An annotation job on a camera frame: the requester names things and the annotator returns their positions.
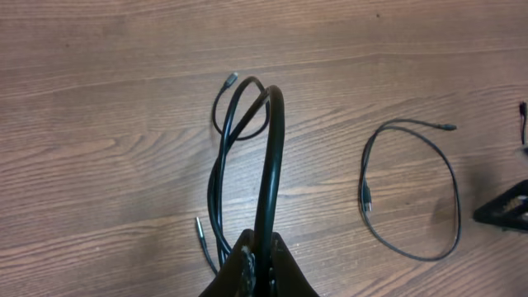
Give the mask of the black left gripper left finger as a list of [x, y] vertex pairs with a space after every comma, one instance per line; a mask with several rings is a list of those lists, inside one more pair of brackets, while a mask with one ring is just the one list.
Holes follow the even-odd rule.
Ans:
[[251, 297], [255, 290], [253, 231], [245, 229], [233, 246], [225, 264], [200, 297]]

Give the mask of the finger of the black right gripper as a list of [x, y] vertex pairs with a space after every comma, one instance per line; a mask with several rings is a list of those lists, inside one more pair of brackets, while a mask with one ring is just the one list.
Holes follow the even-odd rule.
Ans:
[[473, 219], [501, 229], [527, 231], [527, 180], [474, 211]]

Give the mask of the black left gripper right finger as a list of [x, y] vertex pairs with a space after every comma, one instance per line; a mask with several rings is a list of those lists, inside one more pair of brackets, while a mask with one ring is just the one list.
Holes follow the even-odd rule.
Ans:
[[271, 240], [271, 296], [318, 297], [278, 233]]

